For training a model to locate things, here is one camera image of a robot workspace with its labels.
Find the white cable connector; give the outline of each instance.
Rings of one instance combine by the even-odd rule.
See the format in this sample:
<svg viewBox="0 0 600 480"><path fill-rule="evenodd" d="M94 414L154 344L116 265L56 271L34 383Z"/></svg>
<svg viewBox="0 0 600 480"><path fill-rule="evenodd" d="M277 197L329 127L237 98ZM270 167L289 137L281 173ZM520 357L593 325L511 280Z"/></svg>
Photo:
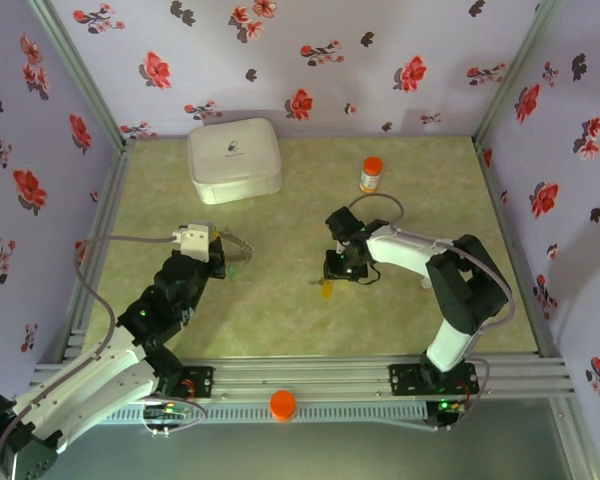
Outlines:
<svg viewBox="0 0 600 480"><path fill-rule="evenodd" d="M209 222L190 223L175 232L173 243L180 244L180 252L201 262L209 261L209 243L213 224Z"/></svg>

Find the white box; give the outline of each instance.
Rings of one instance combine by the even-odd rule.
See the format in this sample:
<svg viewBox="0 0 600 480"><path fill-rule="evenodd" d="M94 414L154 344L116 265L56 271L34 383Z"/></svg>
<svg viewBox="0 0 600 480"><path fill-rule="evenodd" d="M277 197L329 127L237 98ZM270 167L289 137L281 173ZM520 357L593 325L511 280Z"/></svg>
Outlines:
<svg viewBox="0 0 600 480"><path fill-rule="evenodd" d="M206 125L189 134L189 173L208 205L267 195L282 187L280 149L264 118Z"/></svg>

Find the clear plastic bottle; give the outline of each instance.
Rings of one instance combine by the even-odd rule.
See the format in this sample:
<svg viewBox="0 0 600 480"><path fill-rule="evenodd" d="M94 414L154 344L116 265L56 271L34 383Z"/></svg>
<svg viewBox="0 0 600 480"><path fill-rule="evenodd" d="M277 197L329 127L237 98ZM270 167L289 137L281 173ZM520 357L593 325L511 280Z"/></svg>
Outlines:
<svg viewBox="0 0 600 480"><path fill-rule="evenodd" d="M364 193L375 192L382 172L382 160L378 157L369 157L364 161L362 175L360 175L360 190Z"/></svg>

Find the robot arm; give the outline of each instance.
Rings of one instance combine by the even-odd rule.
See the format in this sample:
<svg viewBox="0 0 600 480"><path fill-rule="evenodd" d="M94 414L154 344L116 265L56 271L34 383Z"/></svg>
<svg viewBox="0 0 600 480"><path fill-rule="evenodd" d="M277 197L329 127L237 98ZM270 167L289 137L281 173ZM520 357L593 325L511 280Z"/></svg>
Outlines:
<svg viewBox="0 0 600 480"><path fill-rule="evenodd" d="M386 221L368 225L342 207L326 221L336 250L327 250L325 279L358 281L368 276L367 265L391 263L431 280L443 320L421 359L422 381L438 387L453 376L481 325L497 314L507 297L482 269L444 247L451 244L502 275L480 241L464 235L456 241L432 242L399 231Z"/></svg>
<svg viewBox="0 0 600 480"><path fill-rule="evenodd" d="M192 224L174 235L180 251L172 252L154 284L118 317L100 355L102 341L33 390L14 400L0 395L0 439L31 406L0 452L0 469L11 480L40 477L71 442L108 415L155 392L168 396L176 386L182 365L164 343L188 324L207 280L224 278L225 265L220 238L210 241L211 225Z"/></svg>

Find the orange lid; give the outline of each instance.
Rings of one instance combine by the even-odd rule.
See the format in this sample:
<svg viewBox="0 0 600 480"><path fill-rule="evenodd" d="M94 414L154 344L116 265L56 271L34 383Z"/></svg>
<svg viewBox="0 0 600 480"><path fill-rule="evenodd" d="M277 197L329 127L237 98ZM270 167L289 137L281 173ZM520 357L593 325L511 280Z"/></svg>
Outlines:
<svg viewBox="0 0 600 480"><path fill-rule="evenodd" d="M279 422L288 422L296 413L296 399L291 392L278 390L271 396L269 408Z"/></svg>
<svg viewBox="0 0 600 480"><path fill-rule="evenodd" d="M364 161L364 171L369 175L379 175L382 171L382 160L378 157L369 157Z"/></svg>

